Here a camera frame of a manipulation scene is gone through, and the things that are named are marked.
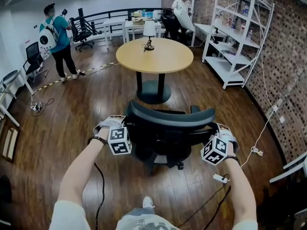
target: white wall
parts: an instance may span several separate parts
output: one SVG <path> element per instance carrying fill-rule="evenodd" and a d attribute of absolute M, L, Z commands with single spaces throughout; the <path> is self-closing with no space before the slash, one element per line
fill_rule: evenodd
<path fill-rule="evenodd" d="M 24 59 L 19 49 L 19 40 L 14 30 L 12 15 L 10 10 L 0 10 L 0 81 L 7 74 L 14 70 L 20 70 L 23 67 Z M 10 86 L 10 91 L 15 94 L 21 83 L 15 79 Z M 7 108 L 12 101 L 10 95 L 5 95 L 2 104 Z"/>
<path fill-rule="evenodd" d="M 79 8 L 83 8 L 86 16 L 118 9 L 161 7 L 161 0 L 24 0 L 10 6 L 13 22 L 18 28 L 16 33 L 21 42 L 38 40 L 39 26 L 45 18 L 43 9 L 52 2 L 56 4 L 56 14 L 60 14 L 64 8 L 68 10 L 67 20 L 79 16 Z"/>

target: table base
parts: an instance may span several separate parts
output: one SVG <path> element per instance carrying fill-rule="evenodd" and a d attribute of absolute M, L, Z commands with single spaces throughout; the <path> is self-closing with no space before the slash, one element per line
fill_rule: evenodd
<path fill-rule="evenodd" d="M 147 104 L 161 104 L 171 97 L 171 89 L 164 85 L 163 94 L 158 94 L 158 81 L 150 80 L 142 83 L 142 90 L 137 91 L 138 98 Z"/>

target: sneaker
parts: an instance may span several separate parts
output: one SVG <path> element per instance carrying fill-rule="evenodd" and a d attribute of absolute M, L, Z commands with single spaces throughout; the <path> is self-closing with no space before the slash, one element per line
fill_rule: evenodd
<path fill-rule="evenodd" d="M 61 78 L 61 82 L 65 82 L 67 79 L 67 74 L 65 73 L 65 78 Z"/>
<path fill-rule="evenodd" d="M 154 208 L 153 199 L 149 196 L 146 196 L 143 199 L 143 208 Z"/>
<path fill-rule="evenodd" d="M 77 79 L 79 77 L 79 71 L 77 71 L 77 74 L 72 75 L 72 79 Z"/>

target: round wooden table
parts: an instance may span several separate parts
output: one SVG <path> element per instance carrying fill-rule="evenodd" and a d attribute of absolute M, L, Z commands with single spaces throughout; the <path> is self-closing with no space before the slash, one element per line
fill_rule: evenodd
<path fill-rule="evenodd" d="M 165 74 L 187 68 L 193 61 L 192 51 L 183 44 L 165 38 L 152 38 L 154 50 L 145 51 L 148 38 L 141 38 L 122 45 L 116 52 L 118 62 L 136 71 L 137 96 L 147 104 L 160 104 L 171 97 L 171 90 L 164 85 Z M 142 72 L 159 74 L 159 81 L 142 83 Z"/>

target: white chair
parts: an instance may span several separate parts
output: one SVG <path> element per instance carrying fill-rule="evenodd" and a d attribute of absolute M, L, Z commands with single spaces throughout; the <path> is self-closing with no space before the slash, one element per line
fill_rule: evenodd
<path fill-rule="evenodd" d="M 295 159 L 292 162 L 290 162 L 289 164 L 285 165 L 283 167 L 283 169 L 289 168 L 290 166 L 294 165 L 295 163 L 299 162 L 302 159 L 304 159 L 302 163 L 298 164 L 297 166 L 293 167 L 292 169 L 288 170 L 287 172 L 270 179 L 270 183 L 273 183 L 273 182 L 276 182 L 276 181 L 278 181 L 282 178 L 285 178 L 285 177 L 291 175 L 292 173 L 294 173 L 295 171 L 300 170 L 301 168 L 304 168 L 305 177 L 307 177 L 307 152 L 303 153 L 297 159 Z"/>

